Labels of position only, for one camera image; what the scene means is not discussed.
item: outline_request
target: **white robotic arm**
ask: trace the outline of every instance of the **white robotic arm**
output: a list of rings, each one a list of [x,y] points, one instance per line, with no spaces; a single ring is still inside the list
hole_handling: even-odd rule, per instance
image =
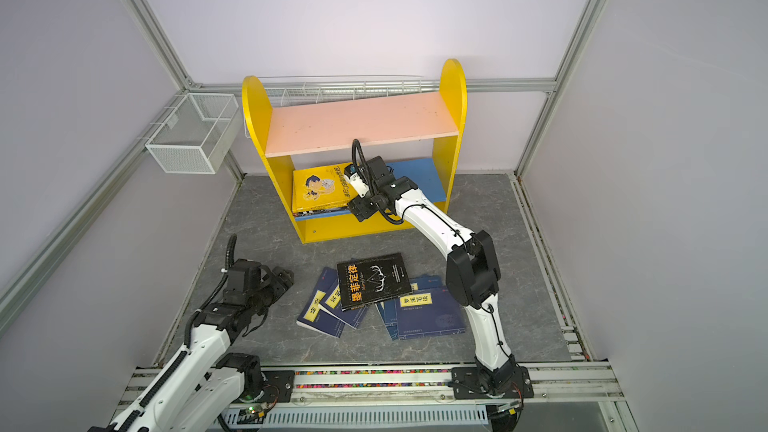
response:
[[[230,236],[222,279],[192,314],[170,362],[108,427],[89,432],[202,432],[217,417],[228,430],[220,413],[235,400],[252,402],[249,411],[257,416],[270,409],[264,409],[265,401],[278,401],[280,390],[266,382],[257,356],[226,350],[255,314],[266,318],[269,306],[293,285],[293,273],[233,260],[236,239]]]
[[[460,226],[431,203],[419,189],[404,192],[395,202],[396,213],[427,236],[444,258],[456,247],[472,242],[472,230]],[[475,357],[489,370],[501,368],[512,351],[504,340],[498,317],[498,294],[490,294],[480,308],[466,305],[469,325],[475,335]]]
[[[349,209],[360,222],[377,213],[395,224],[408,221],[441,252],[446,259],[448,290],[466,310],[475,336],[481,390],[490,396],[504,395],[513,386],[516,370],[523,368],[506,345],[498,316],[501,274],[490,235],[458,224],[409,178],[395,179],[381,157],[365,160],[357,140],[352,143],[352,164],[344,174],[359,194],[350,201]]]

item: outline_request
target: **cartoon illustration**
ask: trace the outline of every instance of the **cartoon illustration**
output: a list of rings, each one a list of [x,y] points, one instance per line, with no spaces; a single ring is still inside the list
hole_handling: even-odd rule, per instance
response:
[[[382,268],[378,265],[374,265],[371,267],[371,270],[374,271],[374,275],[371,275],[371,277],[366,280],[366,282],[372,282],[376,284],[376,290],[374,292],[381,292],[384,290],[384,272],[382,272]]]
[[[332,178],[310,176],[304,185],[306,186],[306,194],[304,194],[304,199],[306,200],[317,200],[320,196],[330,194],[336,190],[336,184]]]

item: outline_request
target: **pink shelf board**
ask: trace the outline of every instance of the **pink shelf board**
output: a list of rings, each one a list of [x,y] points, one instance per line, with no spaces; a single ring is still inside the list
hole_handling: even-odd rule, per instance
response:
[[[279,157],[366,145],[457,136],[440,92],[277,107],[266,156]]]

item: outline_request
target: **marble-pattern floor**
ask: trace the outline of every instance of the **marble-pattern floor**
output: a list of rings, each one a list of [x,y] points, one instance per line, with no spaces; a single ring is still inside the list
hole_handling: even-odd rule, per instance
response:
[[[570,360],[509,178],[503,174],[456,176],[448,214],[460,224],[475,231],[484,229],[493,237],[502,269],[499,313],[516,359]],[[230,351],[259,355],[267,365],[474,360],[468,322],[465,334],[407,341],[390,340],[375,308],[370,308],[359,329],[345,327],[338,339],[296,325],[296,317],[324,266],[335,267],[352,257],[401,252],[410,277],[439,274],[445,280],[446,263],[415,229],[303,245],[265,176],[245,178],[194,286],[182,324],[218,283],[231,233],[237,234],[236,258],[288,268],[294,272],[296,284],[270,308],[264,326],[238,338]],[[253,325],[260,320],[255,317]],[[167,357],[178,349],[181,336],[180,328]]]

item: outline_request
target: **white wire basket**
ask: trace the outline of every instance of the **white wire basket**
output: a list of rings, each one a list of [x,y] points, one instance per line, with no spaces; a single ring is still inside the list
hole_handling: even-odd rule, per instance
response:
[[[147,141],[170,174],[215,174],[237,135],[242,111],[233,94],[185,95]]]

